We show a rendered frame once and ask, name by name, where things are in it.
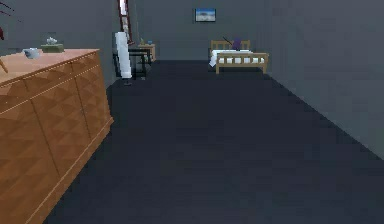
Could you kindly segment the wooden bed with white bedding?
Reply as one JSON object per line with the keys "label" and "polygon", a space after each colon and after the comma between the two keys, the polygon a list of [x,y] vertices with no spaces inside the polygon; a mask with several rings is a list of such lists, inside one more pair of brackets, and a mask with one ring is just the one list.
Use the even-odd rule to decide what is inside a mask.
{"label": "wooden bed with white bedding", "polygon": [[240,50],[232,50],[224,40],[210,41],[209,65],[219,74],[221,68],[259,68],[267,73],[269,54],[250,50],[250,41],[242,40]]}

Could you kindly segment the black desk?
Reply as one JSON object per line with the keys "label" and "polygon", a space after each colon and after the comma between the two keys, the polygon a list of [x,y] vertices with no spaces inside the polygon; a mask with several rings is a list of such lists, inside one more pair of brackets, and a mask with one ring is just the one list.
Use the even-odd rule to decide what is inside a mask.
{"label": "black desk", "polygon": [[148,49],[129,49],[132,79],[145,80],[151,70],[152,59]]}

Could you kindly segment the small wooden side table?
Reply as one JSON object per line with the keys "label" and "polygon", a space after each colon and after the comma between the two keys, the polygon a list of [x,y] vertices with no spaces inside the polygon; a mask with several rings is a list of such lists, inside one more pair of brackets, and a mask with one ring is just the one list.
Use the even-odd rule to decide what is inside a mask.
{"label": "small wooden side table", "polygon": [[150,52],[151,61],[156,61],[156,46],[155,44],[139,44],[139,49],[145,49]]}

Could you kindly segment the blue framed picture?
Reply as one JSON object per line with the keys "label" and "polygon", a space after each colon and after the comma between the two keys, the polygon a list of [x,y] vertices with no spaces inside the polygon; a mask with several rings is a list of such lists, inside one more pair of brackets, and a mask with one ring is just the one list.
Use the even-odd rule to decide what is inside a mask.
{"label": "blue framed picture", "polygon": [[214,8],[196,8],[195,21],[196,22],[215,22],[216,10]]}

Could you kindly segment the red framed window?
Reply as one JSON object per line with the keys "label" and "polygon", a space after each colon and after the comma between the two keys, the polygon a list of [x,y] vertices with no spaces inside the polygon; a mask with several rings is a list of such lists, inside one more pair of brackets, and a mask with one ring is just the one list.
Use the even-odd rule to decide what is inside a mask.
{"label": "red framed window", "polygon": [[128,0],[117,0],[117,1],[119,3],[118,12],[119,12],[121,30],[126,33],[128,44],[133,45],[134,41],[132,39]]}

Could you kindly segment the brown wooden sideboard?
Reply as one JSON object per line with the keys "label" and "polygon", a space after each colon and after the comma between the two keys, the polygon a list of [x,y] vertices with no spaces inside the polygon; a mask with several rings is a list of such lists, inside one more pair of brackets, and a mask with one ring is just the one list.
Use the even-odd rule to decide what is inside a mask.
{"label": "brown wooden sideboard", "polygon": [[0,61],[0,224],[43,224],[113,123],[99,51]]}

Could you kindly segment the green tissue box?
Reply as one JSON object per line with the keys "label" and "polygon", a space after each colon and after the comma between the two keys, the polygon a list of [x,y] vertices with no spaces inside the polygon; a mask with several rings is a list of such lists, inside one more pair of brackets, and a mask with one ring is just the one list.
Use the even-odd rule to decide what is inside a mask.
{"label": "green tissue box", "polygon": [[64,45],[60,44],[56,39],[49,37],[46,43],[41,46],[44,53],[62,53]]}

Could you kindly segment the grey mug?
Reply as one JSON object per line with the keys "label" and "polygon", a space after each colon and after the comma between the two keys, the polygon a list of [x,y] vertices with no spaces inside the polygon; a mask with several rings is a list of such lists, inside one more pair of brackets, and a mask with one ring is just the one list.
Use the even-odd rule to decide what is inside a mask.
{"label": "grey mug", "polygon": [[28,59],[35,59],[40,56],[39,50],[37,48],[23,49],[22,52]]}

